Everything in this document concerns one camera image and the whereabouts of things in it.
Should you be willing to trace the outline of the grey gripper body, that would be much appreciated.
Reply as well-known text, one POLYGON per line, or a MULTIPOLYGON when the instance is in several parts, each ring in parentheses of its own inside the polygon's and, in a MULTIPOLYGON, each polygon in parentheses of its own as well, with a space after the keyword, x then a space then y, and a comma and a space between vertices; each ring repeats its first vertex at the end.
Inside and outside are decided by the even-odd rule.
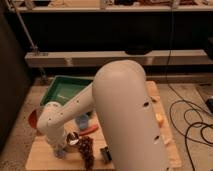
POLYGON ((65 133, 61 140, 51 144, 53 154, 56 158, 63 159, 70 147, 75 147, 80 138, 76 132, 65 133))

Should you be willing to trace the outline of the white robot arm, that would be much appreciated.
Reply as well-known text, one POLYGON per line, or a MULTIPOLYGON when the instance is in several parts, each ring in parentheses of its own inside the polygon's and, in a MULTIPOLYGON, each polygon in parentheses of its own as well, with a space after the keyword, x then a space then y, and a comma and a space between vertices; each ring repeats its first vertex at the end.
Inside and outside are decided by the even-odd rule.
POLYGON ((98 116, 116 171, 169 171, 140 64, 120 60, 104 65, 93 82, 64 106, 45 108, 37 129, 49 143, 59 145, 65 138, 64 124, 91 110, 98 116))

